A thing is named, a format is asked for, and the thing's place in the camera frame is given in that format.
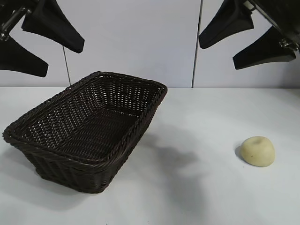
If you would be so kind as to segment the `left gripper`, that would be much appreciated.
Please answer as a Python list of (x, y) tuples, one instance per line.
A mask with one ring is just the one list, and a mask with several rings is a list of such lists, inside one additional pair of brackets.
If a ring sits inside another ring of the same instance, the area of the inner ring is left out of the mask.
[(22, 30), (51, 39), (75, 53), (81, 53), (84, 38), (63, 14), (57, 1), (0, 1), (0, 69), (46, 77), (48, 63), (18, 44), (9, 33), (27, 15)]

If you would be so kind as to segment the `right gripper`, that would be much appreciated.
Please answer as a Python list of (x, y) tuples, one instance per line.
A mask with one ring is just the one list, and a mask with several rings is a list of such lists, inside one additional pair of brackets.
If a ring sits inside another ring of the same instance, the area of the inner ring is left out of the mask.
[(224, 0), (216, 15), (199, 35), (199, 46), (217, 42), (254, 28), (257, 10), (271, 27), (232, 59), (236, 70), (271, 62), (290, 62), (300, 49), (300, 2), (298, 0)]

